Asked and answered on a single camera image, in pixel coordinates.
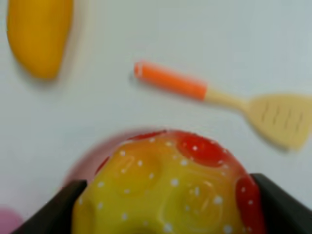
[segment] orange spatula handle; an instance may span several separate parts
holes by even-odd
[[[207,85],[149,62],[138,62],[134,68],[135,76],[143,81],[175,93],[204,100]]]

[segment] spatula head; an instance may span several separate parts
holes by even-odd
[[[286,149],[300,149],[312,123],[312,99],[304,95],[274,94],[253,99],[247,116],[269,141]]]

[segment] white table surface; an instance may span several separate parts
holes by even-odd
[[[312,93],[310,0],[76,0],[59,81],[33,82],[12,57],[0,1],[0,204],[25,218],[102,139],[168,126],[218,140],[312,208],[312,142],[299,153],[265,143],[238,113],[130,81],[146,59],[246,98]]]

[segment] yellow toy fruit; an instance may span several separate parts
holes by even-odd
[[[16,59],[34,76],[57,76],[72,25],[73,0],[9,0],[7,36]]]

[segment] slotted spatula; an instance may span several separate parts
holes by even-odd
[[[309,136],[312,98],[308,96],[269,94],[245,101],[152,63],[136,63],[134,73],[138,79],[169,91],[240,110],[266,139],[280,147],[298,150]]]

